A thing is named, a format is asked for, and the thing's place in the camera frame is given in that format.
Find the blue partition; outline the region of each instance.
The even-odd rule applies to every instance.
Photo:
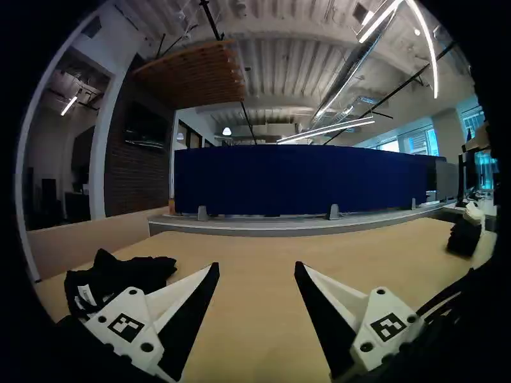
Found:
[[[323,214],[426,201],[426,164],[416,156],[359,147],[258,145],[176,151],[176,211]]]

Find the ductwork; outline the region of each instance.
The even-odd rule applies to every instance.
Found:
[[[376,43],[379,41],[383,33],[386,31],[388,26],[392,23],[394,19],[395,11],[392,12],[386,20],[384,20],[379,27],[371,34],[371,36],[362,44],[358,44],[352,53],[346,59],[346,63],[339,71],[337,78],[332,84],[331,88],[328,90],[327,94],[321,100],[319,107],[312,115],[312,120],[310,121],[310,129],[314,128],[319,120],[323,117],[323,114],[326,112],[330,105],[335,101],[335,99],[342,92],[346,84],[351,80],[351,77],[356,73],[359,69],[360,65],[364,62],[367,56],[371,53],[372,49],[376,46]]]

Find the table surface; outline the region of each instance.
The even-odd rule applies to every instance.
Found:
[[[175,258],[178,271],[169,283],[220,263],[220,279],[185,366],[185,381],[327,383],[328,365],[294,280],[295,261],[364,293],[386,286],[417,309],[471,266],[470,260],[445,251],[451,227],[419,218],[311,237],[163,232],[114,254],[121,260]],[[494,239],[487,233],[476,252],[490,253]],[[64,278],[65,273],[36,285],[54,320],[68,314]]]

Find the ceiling light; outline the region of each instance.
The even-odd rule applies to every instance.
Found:
[[[374,120],[372,117],[359,118],[352,121],[346,121],[340,124],[333,124],[329,126],[324,126],[322,128],[305,131],[303,133],[295,134],[284,139],[277,140],[277,144],[286,144],[288,142],[294,142],[297,140],[308,139],[310,137],[314,137],[317,135],[324,135],[326,133],[330,133],[331,131],[337,130],[345,130],[348,128],[354,128],[355,126],[374,124]]]
[[[371,19],[371,17],[373,17],[373,16],[374,16],[374,12],[367,11],[367,13],[365,14],[365,17],[362,20],[362,26],[367,24],[369,22],[369,20]]]
[[[69,108],[75,103],[75,101],[78,100],[78,97],[74,96],[71,101],[69,101],[69,103],[66,105],[66,107],[62,110],[62,112],[60,113],[61,116],[65,115],[67,113],[67,111],[69,110]]]
[[[429,55],[431,57],[431,69],[433,70],[433,97],[438,97],[438,68],[436,66],[436,57],[435,50],[433,48],[433,41],[431,40],[431,34],[429,33],[429,29],[427,28],[426,21],[424,20],[424,16],[420,13],[419,7],[414,2],[414,0],[406,0],[409,7],[415,14],[417,21],[419,21],[420,27],[422,29],[422,33],[424,37],[426,37],[427,47],[429,49]]]
[[[438,68],[436,65],[435,51],[433,48],[433,41],[431,40],[431,34],[424,20],[424,16],[420,13],[419,7],[414,0],[386,0],[371,17],[371,22],[367,23],[362,27],[360,32],[356,35],[358,41],[363,43],[367,38],[374,32],[376,28],[384,21],[391,12],[395,11],[401,2],[406,1],[408,6],[413,11],[415,18],[420,24],[420,29],[426,38],[427,47],[429,49],[429,55],[431,57],[431,68],[433,70],[433,97],[438,97]]]
[[[387,16],[389,16],[393,11],[397,9],[401,2],[403,2],[403,0],[386,0],[381,6],[379,6],[376,12],[374,12],[374,16],[370,18],[370,20],[373,20],[373,22],[365,25],[362,24],[362,29],[356,35],[358,42],[363,43],[365,40],[367,40],[371,33],[373,33],[374,30],[379,27],[379,25],[387,18]]]

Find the folded cloth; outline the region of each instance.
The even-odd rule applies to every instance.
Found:
[[[121,261],[99,249],[93,267],[68,271],[64,290],[72,315],[88,319],[128,287],[149,294],[162,289],[177,270],[176,260],[169,257],[136,257]]]
[[[451,236],[447,242],[447,250],[451,253],[471,257],[474,254],[479,237],[481,225],[461,219],[451,228]]]

